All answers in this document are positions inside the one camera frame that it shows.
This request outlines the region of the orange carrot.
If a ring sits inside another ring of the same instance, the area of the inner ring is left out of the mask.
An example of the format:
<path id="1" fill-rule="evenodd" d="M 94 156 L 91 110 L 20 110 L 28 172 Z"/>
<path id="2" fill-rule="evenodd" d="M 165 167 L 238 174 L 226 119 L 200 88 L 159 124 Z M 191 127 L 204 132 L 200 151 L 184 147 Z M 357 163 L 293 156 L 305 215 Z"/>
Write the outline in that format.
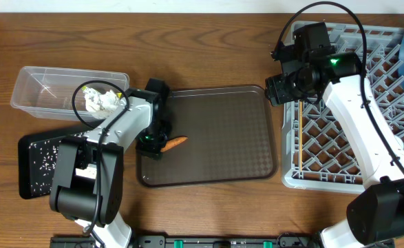
<path id="1" fill-rule="evenodd" d="M 161 148 L 161 152 L 166 152 L 170 149 L 173 149 L 174 147 L 180 145 L 181 143 L 185 142 L 188 139 L 187 136 L 179 136 L 176 138 L 173 138 L 171 140 L 168 140 L 165 144 L 164 147 Z"/>

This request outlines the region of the white tissue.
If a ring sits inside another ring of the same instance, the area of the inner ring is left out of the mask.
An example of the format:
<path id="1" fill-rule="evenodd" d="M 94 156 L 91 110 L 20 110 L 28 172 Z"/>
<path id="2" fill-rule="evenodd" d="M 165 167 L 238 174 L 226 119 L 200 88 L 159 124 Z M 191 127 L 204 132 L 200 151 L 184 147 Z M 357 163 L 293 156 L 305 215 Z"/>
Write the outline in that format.
<path id="1" fill-rule="evenodd" d="M 112 112 L 120 103 L 120 98 L 115 95 L 113 90 L 106 91 L 104 94 L 84 94 L 85 109 L 88 112 Z"/>

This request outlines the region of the yellow snack wrapper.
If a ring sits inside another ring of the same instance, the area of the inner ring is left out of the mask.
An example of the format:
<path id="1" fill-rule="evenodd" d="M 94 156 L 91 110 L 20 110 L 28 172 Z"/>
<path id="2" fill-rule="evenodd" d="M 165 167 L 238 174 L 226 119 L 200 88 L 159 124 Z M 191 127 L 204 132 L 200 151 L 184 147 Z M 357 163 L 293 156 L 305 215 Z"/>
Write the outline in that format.
<path id="1" fill-rule="evenodd" d="M 81 88 L 81 90 L 83 91 L 84 94 L 97 94 L 97 93 L 98 93 L 98 90 L 92 89 L 92 88 L 87 87 L 87 86 L 83 86 L 83 87 Z M 115 95 L 116 95 L 118 98 L 120 98 L 120 97 L 122 96 L 121 93 L 115 93 Z"/>

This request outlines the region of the small blue bowl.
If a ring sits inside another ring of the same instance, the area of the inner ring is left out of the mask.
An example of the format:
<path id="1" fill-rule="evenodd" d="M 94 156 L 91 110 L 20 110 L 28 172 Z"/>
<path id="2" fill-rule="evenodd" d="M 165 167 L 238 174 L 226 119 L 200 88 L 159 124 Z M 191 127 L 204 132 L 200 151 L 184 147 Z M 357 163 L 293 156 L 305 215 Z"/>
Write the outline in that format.
<path id="1" fill-rule="evenodd" d="M 395 151 L 403 152 L 404 151 L 404 142 L 399 138 L 397 135 L 394 135 L 396 140 L 396 147 L 394 148 Z"/>

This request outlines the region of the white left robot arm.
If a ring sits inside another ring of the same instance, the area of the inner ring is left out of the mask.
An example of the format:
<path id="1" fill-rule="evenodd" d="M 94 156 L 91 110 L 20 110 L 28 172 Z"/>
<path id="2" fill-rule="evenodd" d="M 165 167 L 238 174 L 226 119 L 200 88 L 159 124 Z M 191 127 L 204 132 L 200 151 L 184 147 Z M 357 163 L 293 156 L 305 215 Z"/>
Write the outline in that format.
<path id="1" fill-rule="evenodd" d="M 119 212 L 124 153 L 143 134 L 148 155 L 159 156 L 167 130 L 160 115 L 168 95 L 168 87 L 127 90 L 122 104 L 98 127 L 61 141 L 50 207 L 83 227 L 86 240 L 75 247 L 128 247 L 131 227 Z"/>

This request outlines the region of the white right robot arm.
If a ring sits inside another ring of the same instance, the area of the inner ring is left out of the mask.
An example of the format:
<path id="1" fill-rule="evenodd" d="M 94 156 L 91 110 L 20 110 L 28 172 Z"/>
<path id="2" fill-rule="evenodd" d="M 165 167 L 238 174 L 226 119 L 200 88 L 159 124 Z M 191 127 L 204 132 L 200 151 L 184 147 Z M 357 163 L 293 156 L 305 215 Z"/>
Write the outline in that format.
<path id="1" fill-rule="evenodd" d="M 362 175 L 364 192 L 346 218 L 319 234 L 322 247 L 366 247 L 404 236 L 404 151 L 386 123 L 353 53 L 273 52 L 282 73 L 266 79 L 271 104 L 318 96 L 339 122 Z"/>

